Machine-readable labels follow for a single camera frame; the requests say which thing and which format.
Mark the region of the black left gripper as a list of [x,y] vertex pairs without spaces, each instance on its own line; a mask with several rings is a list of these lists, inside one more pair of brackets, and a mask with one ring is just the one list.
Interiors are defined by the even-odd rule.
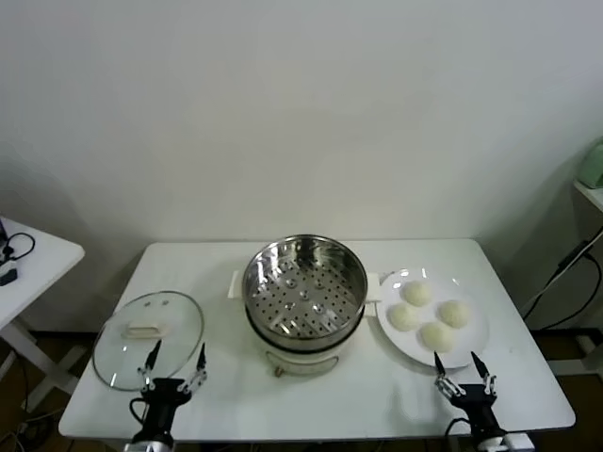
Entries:
[[179,407],[187,404],[207,379],[205,343],[202,343],[194,371],[187,379],[152,378],[162,345],[156,341],[142,367],[138,368],[142,386],[141,400],[146,405],[142,417],[141,441],[173,442],[171,427]]

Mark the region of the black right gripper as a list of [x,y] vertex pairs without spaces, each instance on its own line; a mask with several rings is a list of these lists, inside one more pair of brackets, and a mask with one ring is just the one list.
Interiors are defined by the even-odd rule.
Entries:
[[497,377],[489,372],[486,364],[474,351],[471,352],[471,357],[482,383],[459,386],[447,376],[446,369],[435,351],[433,353],[436,368],[435,386],[446,399],[450,399],[450,403],[455,408],[464,411],[475,442],[501,438],[503,429],[499,426],[492,410],[497,400]]

